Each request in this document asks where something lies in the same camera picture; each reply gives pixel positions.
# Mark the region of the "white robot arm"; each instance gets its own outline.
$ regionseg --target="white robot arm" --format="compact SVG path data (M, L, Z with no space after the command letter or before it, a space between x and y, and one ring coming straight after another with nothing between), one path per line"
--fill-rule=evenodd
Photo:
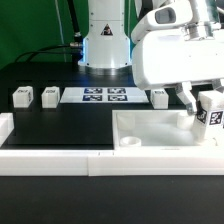
M131 35L132 41L137 44L149 31L178 28L189 23L192 18L193 13L188 0L174 2L152 10L134 28Z
M147 6L149 9L158 9L161 5L163 5L167 0L151 0L151 1L142 1L142 0L135 0L135 8L136 8L136 13L139 18L140 13L142 9L144 9L144 4Z
M219 30L216 1L148 1L154 4L151 11L132 32L135 84L142 90L176 88L188 113L196 114L192 85L211 83L223 89L224 32Z

